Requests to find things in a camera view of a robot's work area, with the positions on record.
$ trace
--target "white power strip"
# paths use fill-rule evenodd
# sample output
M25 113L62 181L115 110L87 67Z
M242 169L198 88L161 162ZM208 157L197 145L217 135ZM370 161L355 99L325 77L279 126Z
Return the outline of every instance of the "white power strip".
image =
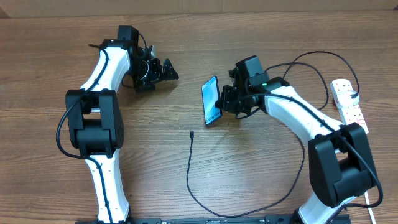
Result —
M369 133L368 126L365 123L361 108L358 104L359 96L355 99L352 99L351 97L352 94L355 94L351 82L345 79L337 79L330 83L330 88L340 114L341 122L343 122L343 124L352 124L357 122L365 130L366 134ZM364 196L366 204L369 205L368 192L365 192ZM368 208L368 212L371 217L372 224L376 224L372 209Z

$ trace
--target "wooden table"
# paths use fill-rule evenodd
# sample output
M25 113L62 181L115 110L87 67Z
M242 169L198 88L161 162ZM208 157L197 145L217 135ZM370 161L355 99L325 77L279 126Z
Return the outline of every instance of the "wooden table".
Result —
M158 57L169 58L180 75L153 92L118 92L126 128L121 173L134 217L212 217L185 185L190 130L195 130L191 188L206 206L232 215L283 197L302 159L294 135L262 113L242 121L225 114L205 128L201 86L213 75L220 86L230 85L227 70L254 54L266 68L311 50L330 50L358 73L360 105L384 187L376 219L397 222L398 13L376 11L1 19L0 223L96 218L90 172L84 161L58 151L55 129L65 111L65 93L86 82L98 61L98 50L87 44L116 38L120 24L142 32L157 47ZM309 55L300 61L316 66L327 83L337 78L354 83L338 58ZM296 66L287 80L307 101L323 104L324 87L313 70ZM339 119L332 102L323 112ZM61 138L68 151L78 153L70 146L67 127ZM292 213L311 191L306 159L290 197L252 216ZM369 194L375 202L376 189ZM370 223L365 209L352 208L349 214L353 223Z

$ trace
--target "smartphone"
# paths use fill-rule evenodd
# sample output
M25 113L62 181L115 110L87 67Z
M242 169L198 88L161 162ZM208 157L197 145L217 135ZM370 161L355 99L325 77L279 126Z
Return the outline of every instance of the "smartphone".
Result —
M205 124L208 126L223 115L223 111L215 105L216 101L220 98L216 76L213 76L201 87L201 95L203 98L203 110L205 112Z

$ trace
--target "black wire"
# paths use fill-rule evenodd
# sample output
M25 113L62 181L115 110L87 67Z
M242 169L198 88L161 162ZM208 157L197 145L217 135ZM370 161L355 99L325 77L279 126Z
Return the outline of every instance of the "black wire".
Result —
M249 92L249 79L247 78L245 81L244 81L244 90L246 91L246 94L250 94L250 92Z
M256 108L253 112L251 112L251 113L249 113L249 114L247 114L247 115L245 115L245 116L242 116L242 117L238 117L238 115L236 114L235 115L235 119L244 119L244 118L248 118L248 117L250 117L250 116L252 116L253 114L255 114L257 111L259 111L260 110L260 108Z
M295 60L294 60L293 62L282 63L282 64L273 65L273 66L271 66L271 67L268 67L267 69L264 70L264 73L266 73L268 70L270 70L270 69L272 69L272 68L276 68L276 67L280 67L280 66L284 66L284 65L290 65L290 66L292 66L292 65L305 65L305 66L308 66L308 67L314 69L314 70L318 73L319 77L321 78L321 80L322 80L322 82L323 82L323 86L325 87L325 91L326 91L326 101L325 101L325 104L324 104L323 106L321 106L320 108L318 108L318 110L322 110L322 109L329 103L329 89L328 89L328 85L326 84L325 80L323 79L323 76L322 76L321 73L318 71L318 69L316 69L314 66L312 66L312 65L310 65L310 64L303 63L303 62L295 62Z
M147 42L145 41L145 38L144 38L143 34L141 34L140 32L138 34L141 36L142 41L144 41L145 48L147 48Z
M126 77L126 76L127 76L127 73L124 74L123 77L122 77L122 82L121 82L121 83L122 83L122 86L123 86L123 87L126 87L126 88L132 88L132 89L134 89L134 86L124 84L124 77Z
M377 202L370 204L370 205L363 205L363 204L357 204L357 203L348 203L346 205L342 205L336 212L335 214L332 215L332 217L329 218L329 220L327 221L327 223L331 222L332 219L334 219L341 211L342 209L345 209L347 207L359 207L359 208L374 208L378 205L381 204L381 202L383 201L383 189L381 187L380 181L379 179L376 177L376 175L374 174L374 172L370 169L368 163L366 163L366 161L362 158L361 155L358 154L358 152L355 150L355 148L345 139L343 138L339 133L337 133L331 126L329 126L324 120L322 120L321 118L319 118L310 108L308 108L307 106L305 106L302 102L296 100L293 97L288 97L288 96L284 96L284 95L279 95L279 94L273 94L273 93L258 93L258 94L252 94L252 95L246 95L238 100L236 100L233 103L233 106L238 104L239 101L241 100L245 100L248 98L252 98L254 96L274 96L274 97L278 97L278 98L283 98L285 100L289 100L292 101L298 105L300 105L305 111L307 111L310 115L312 115L319 123L321 123L322 125L324 125L324 127L326 127L327 129L329 129L331 132L335 133L337 135L337 137L343 141L343 143L348 147L348 150L350 153L354 154L367 168L367 170L369 171L371 177L373 178L373 180L375 181L376 185L377 185L377 190L379 192L379 199L377 200Z
M356 86L358 87L358 91L357 91L355 94L352 94L351 97L352 97L352 98L356 98L357 96L359 96L359 81L358 81L358 78L357 78L357 76L356 76L356 74L355 74L355 72L354 72L354 69L351 67L351 65L350 65L342 56L340 56L340 55L338 55L338 54L336 54L336 53L333 53L333 52L328 52L328 51L324 51L324 50L316 50L316 51L307 52L307 53L304 53L304 54L298 56L296 59L293 60L293 62L296 62L300 57L303 57L304 55L308 55L308 54L317 54L317 53L321 53L321 54L331 54L331 55L334 55L334 56L336 56L336 57L342 59L342 61L344 61L344 63L349 67L349 69L350 69L351 72L353 73L354 78L355 78L355 81L356 81ZM286 72L284 73L283 78L285 78L287 72L288 72L292 67L293 67L293 64L291 64L291 65L287 68Z
M265 206L265 207L252 210L252 211L250 211L250 212L245 212L245 213L242 213L242 214L240 214L240 215L220 215L220 214L218 214L218 213L213 212L212 210L210 210L209 208L205 207L204 205L202 205L202 203L200 203L200 202L198 201L198 199L195 198L195 196L193 196L192 191L191 191L191 189L190 189L190 187L189 187L188 177L189 177L189 168L190 168L190 165L191 165L192 145L193 145L193 131L191 131L191 148L190 148L190 152L189 152L188 168L187 168L187 189L188 189L188 191L189 191L189 194L190 194L191 197L194 199L194 201L196 201L196 203L197 203L198 205L200 205L202 208L204 208L206 211L212 213L213 215L216 215L216 216L218 216L218 217L223 217L223 218L238 218L238 217L242 217L242 216L245 216L245 215L249 215L249 214L252 214L252 213L255 213L255 212L259 212L259 211L265 210L265 209L267 209L267 208L271 208L271 207L273 207L273 206L275 206L275 205L277 205L277 204L283 202L283 201L290 195L290 193L292 193L292 191L293 191L293 189L294 189L294 187L295 187L295 185L296 185L296 183L297 183L297 181L298 181L298 179L299 179L299 177L300 177L300 173L301 173L301 170L303 169L303 165L304 165L304 160L305 160L305 148L304 148L304 144L303 144L303 142L299 139L299 137L297 137L297 139L298 139L298 141L300 142L301 148L302 148L302 150L303 150L303 160L302 160L302 162L301 162L300 169L298 170L297 176L296 176L296 178L295 178L295 180L294 180L294 183L293 183L292 187L290 188L290 190L287 192L287 194L286 194L284 197L282 197L279 201L274 202L274 203L272 203L272 204L270 204L270 205L267 205L267 206Z
M74 155L74 154L68 153L67 151L65 151L65 150L63 149L63 147L62 147L62 145L61 145L61 141L60 141L60 133L61 133L62 125L63 125L63 122L65 121L65 119L68 117L68 114L69 114L70 111L73 109L73 107L76 106L78 103L80 103L80 100L83 99L83 97L84 97L85 95L87 95L87 93L88 93L89 91L91 91L91 90L95 87L95 85L98 84L98 81L100 80L100 78L102 77L103 73L105 72L106 66L108 66L109 56L108 56L108 53L105 51L105 49L102 48L102 47L100 47L100 46L98 46L98 45L93 45L93 44L89 44L88 46L89 46L89 47L98 48L99 50L101 50L101 51L104 52L104 54L105 54L105 64L104 64L104 67L101 69L100 73L98 74L98 77L97 77L96 79L94 79L93 84L92 84L90 87L88 87L88 88L80 95L79 99L77 99L77 100L71 105L71 107L69 107L69 108L66 110L66 112L63 114L63 116L62 116L60 122L58 123L57 132L56 132L56 134L55 134L55 140L56 140L56 142L57 142L58 149L59 149L64 155L66 155L66 156L68 156L68 157L71 157L71 158L75 158L75 159L87 159L87 160L89 160L89 161L91 161L91 162L94 162L94 164L97 166L97 169L99 170L99 176L100 176L100 178L101 178L101 185L102 185L102 191L103 191L103 195L104 195L105 207L106 207L106 209L107 209L107 211L108 211L109 221L111 222L111 224L113 224L111 209L110 209L110 207L109 207L109 201L108 201L108 198L107 198L107 196L106 196L105 180L104 180L104 175L103 175L103 173L102 173L101 165L100 165L95 159L93 159L93 158L91 158L91 157L83 157L83 156L78 156L78 155Z

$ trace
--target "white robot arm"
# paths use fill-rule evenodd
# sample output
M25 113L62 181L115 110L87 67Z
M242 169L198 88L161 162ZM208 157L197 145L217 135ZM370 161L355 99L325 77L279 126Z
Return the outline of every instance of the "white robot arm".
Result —
M269 79L257 56L238 62L230 75L235 80L234 87L223 87L221 98L215 103L218 108L251 114L251 108L258 106L283 122L308 147L314 193L287 223L330 222L355 197L374 186L381 196L375 204L381 203L382 190L368 139L359 124L343 125L307 103L281 77ZM338 161L338 152L349 154Z
M73 157L88 164L98 199L98 219L90 223L132 223L119 167L124 126L116 93L124 77L132 77L137 92L153 90L162 80L178 79L170 60L162 67L154 46L138 47L138 36L132 26L119 26L117 39L96 46L100 57L88 81L65 97L70 139L80 151L80 156ZM85 113L101 113L101 119L84 119Z

